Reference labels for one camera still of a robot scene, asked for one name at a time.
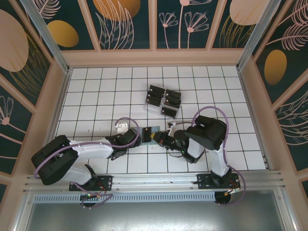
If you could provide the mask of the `clear acrylic card stand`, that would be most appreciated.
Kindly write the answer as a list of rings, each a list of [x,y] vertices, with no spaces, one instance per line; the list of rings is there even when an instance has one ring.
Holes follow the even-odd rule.
[[[150,112],[150,113],[154,113],[154,114],[157,114],[157,115],[161,115],[161,109],[162,107],[167,107],[167,108],[171,108],[173,110],[177,110],[178,113],[180,111],[180,107],[181,107],[181,103],[182,103],[182,95],[181,95],[181,102],[180,102],[180,107],[179,108],[173,108],[173,107],[169,107],[169,106],[164,106],[164,102],[165,102],[165,96],[166,96],[166,89],[165,89],[165,93],[163,94],[163,98],[161,99],[161,105],[159,107],[157,106],[153,106],[153,105],[149,105],[146,103],[146,100],[145,100],[145,103],[144,103],[144,110],[147,111],[147,112]]]

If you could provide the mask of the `grey metal sheet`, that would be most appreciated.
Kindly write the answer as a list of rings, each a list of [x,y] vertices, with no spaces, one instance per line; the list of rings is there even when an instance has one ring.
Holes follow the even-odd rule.
[[[276,208],[211,202],[36,204],[26,231],[285,231]]]

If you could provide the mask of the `framed art with flowers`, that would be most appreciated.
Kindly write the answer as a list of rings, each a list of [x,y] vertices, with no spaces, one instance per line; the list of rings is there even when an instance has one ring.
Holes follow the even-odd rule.
[[[206,47],[218,0],[157,0],[158,49]]]

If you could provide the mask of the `framed art with leaf lines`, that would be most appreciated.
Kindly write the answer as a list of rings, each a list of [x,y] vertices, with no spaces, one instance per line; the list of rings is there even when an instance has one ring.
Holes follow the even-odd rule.
[[[101,50],[150,48],[148,0],[86,0]]]

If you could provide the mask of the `framed art with fern leaves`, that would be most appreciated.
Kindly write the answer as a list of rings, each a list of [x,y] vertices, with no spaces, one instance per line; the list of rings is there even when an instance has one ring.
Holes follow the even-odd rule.
[[[274,103],[296,171],[308,168],[308,69]]]

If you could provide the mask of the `framed art with single flower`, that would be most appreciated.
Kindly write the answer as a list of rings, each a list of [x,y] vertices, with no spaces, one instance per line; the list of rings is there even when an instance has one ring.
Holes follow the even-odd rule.
[[[0,74],[0,173],[13,175],[33,117],[27,100]]]

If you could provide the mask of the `framed art with golden oval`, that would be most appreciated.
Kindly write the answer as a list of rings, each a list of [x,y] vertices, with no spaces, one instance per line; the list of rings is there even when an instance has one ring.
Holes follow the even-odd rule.
[[[62,51],[99,51],[87,0],[33,0]]]

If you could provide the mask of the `framed art, pale circle, grass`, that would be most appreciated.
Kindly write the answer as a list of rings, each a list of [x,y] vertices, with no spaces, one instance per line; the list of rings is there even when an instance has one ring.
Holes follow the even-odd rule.
[[[267,0],[226,0],[212,48],[244,48],[266,4]]]

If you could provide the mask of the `framed art, fern and oval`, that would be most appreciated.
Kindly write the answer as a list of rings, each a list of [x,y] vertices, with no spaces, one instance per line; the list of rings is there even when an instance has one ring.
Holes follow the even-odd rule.
[[[308,90],[308,0],[291,0],[254,63],[262,94],[274,104],[294,83]]]

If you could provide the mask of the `framed art, large pale circle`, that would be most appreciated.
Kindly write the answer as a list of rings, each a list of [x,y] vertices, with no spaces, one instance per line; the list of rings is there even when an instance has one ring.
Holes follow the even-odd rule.
[[[0,0],[0,75],[35,106],[50,65],[9,0]]]

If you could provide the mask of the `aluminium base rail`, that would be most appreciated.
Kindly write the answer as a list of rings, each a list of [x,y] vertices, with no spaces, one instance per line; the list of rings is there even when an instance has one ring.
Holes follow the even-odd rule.
[[[283,189],[285,183],[279,171],[241,171],[246,189],[277,190]],[[111,187],[112,193],[154,193],[154,192],[188,192],[198,190],[195,183],[197,172],[185,173],[145,173],[145,174],[114,174]],[[69,193],[70,183],[59,181],[45,186],[40,180],[28,176],[23,186],[26,193]]]

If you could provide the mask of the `aluminium frame bar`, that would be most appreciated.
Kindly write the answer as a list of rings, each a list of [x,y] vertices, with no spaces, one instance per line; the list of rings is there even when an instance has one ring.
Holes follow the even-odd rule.
[[[33,194],[22,194],[21,200],[17,207],[17,212],[13,220],[11,231],[26,231],[31,209],[33,206]]]
[[[285,231],[298,231],[295,214],[286,190],[276,190],[275,198]]]

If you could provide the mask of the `aluminium corner post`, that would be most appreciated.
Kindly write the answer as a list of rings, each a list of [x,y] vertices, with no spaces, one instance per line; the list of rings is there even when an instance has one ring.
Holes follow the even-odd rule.
[[[65,74],[68,73],[69,65],[67,64],[64,56],[61,53],[58,45],[56,44],[53,36],[51,35],[45,21],[40,16],[36,6],[32,0],[20,0],[25,11],[28,13],[30,19],[34,23],[36,29],[42,35],[43,40],[46,42],[47,47],[50,49],[54,58],[58,62],[60,68],[64,71]]]
[[[243,54],[239,58],[239,61],[236,65],[238,72],[241,72],[241,70],[245,67],[247,61],[251,57],[253,50],[257,46],[266,28],[270,24],[275,12],[277,11],[276,8],[279,6],[280,1],[281,0],[278,0],[278,3],[275,3],[275,0],[269,0],[269,2],[267,3],[259,21],[254,27],[252,34],[244,47]]]

